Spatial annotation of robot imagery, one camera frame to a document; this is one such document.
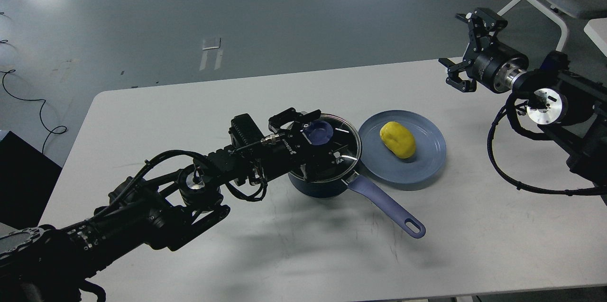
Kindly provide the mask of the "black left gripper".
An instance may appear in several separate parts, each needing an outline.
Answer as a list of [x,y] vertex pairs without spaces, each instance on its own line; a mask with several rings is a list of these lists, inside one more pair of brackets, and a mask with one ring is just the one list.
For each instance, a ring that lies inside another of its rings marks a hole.
[[[356,165],[356,147],[334,147],[334,127],[305,128],[320,119],[321,113],[288,108],[268,119],[269,131],[283,131],[261,141],[259,164],[265,179],[271,181],[293,172],[305,181],[317,181],[333,168],[349,170]],[[289,123],[295,124],[295,130],[283,128]]]

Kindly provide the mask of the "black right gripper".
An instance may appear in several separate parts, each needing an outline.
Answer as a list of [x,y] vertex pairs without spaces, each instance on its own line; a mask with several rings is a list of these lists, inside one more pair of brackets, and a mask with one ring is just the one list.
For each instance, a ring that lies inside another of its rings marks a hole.
[[[502,94],[512,87],[507,83],[508,73],[514,69],[527,70],[529,58],[522,52],[497,41],[497,35],[507,27],[508,21],[489,8],[476,8],[469,13],[457,13],[455,18],[466,23],[469,43],[462,60],[455,64],[448,58],[438,58],[446,67],[446,83],[460,92],[475,92],[477,82],[488,90]],[[470,67],[471,79],[464,80],[460,73]]]

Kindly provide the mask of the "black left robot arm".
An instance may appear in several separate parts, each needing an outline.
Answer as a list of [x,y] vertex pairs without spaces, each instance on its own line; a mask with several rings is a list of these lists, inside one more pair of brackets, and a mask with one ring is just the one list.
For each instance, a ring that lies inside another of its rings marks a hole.
[[208,155],[181,149],[156,155],[90,218],[2,236],[1,300],[80,302],[85,292],[104,302],[105,290],[91,277],[143,244],[176,251],[214,227],[230,213],[221,187],[237,199],[261,201],[269,181],[286,173],[317,179],[332,171],[353,142],[344,122],[320,110],[290,108],[268,122],[264,136],[249,114],[235,116],[230,145]]

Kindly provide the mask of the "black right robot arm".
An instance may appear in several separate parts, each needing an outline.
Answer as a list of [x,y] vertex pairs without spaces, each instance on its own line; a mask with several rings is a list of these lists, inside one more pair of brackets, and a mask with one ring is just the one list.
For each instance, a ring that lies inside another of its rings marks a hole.
[[594,183],[574,194],[601,195],[606,189],[606,88],[570,71],[568,56],[551,51],[537,69],[522,52],[498,40],[507,27],[502,16],[476,8],[455,17],[468,26],[462,61],[448,58],[446,83],[461,92],[481,84],[495,94],[509,93],[498,119],[523,137],[550,140],[568,153],[571,173]]

